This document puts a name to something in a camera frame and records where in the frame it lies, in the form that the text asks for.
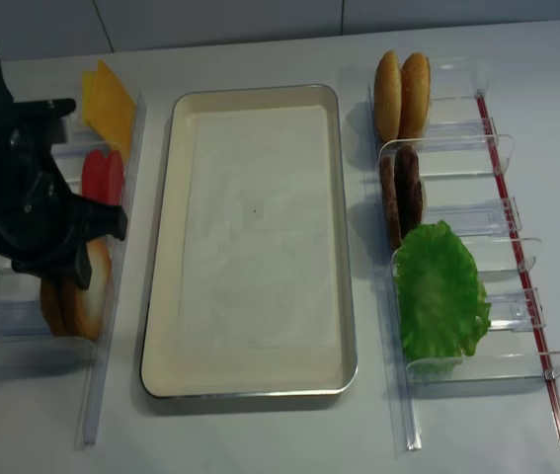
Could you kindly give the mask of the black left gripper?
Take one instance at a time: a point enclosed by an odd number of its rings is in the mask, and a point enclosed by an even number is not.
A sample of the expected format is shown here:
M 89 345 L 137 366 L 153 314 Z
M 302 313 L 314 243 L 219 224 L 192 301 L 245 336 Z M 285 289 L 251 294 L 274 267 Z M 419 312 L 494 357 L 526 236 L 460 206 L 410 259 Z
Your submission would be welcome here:
M 124 241 L 128 219 L 120 205 L 73 194 L 50 154 L 47 132 L 30 120 L 56 119 L 53 108 L 21 107 L 7 88 L 0 62 L 0 256 L 16 273 L 60 285 L 66 278 L 88 288 L 92 266 L 87 246 L 104 236 Z

